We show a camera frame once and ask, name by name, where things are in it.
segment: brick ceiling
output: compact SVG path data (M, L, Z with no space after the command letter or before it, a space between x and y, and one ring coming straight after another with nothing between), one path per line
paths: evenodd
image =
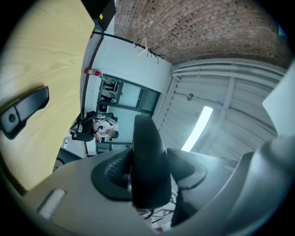
M146 35L173 64L235 57L287 68L292 57L277 23L250 0L118 0L115 35Z

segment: white wall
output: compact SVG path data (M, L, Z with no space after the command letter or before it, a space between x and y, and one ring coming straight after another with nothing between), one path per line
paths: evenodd
M81 67L80 104L82 104L83 90L84 90L85 79L86 79L86 74L84 73L84 69L89 67L93 52L95 51L95 48L96 48L100 38L101 38L100 35L93 35L92 38L89 39L89 42L88 42L86 50L85 50L83 64Z
M107 34L114 34L114 18L110 22ZM140 47L119 39L104 37L95 57L93 68L103 73L125 79L158 92L167 92L172 79L172 65L147 53L137 56Z
M140 113L112 106L109 107L108 112L112 112L115 117L118 117L119 137L114 141L132 142L135 116Z
M97 99L100 93L100 84L101 78L98 76L89 75L85 97L85 116L87 112L96 111Z

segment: window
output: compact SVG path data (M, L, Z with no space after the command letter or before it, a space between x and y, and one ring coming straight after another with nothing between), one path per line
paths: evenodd
M152 116L159 94L149 88L116 77L104 75L100 86L97 112L106 113L108 107L118 107Z

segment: glass door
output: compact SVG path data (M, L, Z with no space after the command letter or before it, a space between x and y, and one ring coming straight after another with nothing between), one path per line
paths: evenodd
M130 83L123 83L119 105L137 108L142 88Z

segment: black handle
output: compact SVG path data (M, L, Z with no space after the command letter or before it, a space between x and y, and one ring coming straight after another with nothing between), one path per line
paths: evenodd
M48 86L28 94L9 106L0 117L0 125L5 136L12 140L26 126L27 120L49 101Z

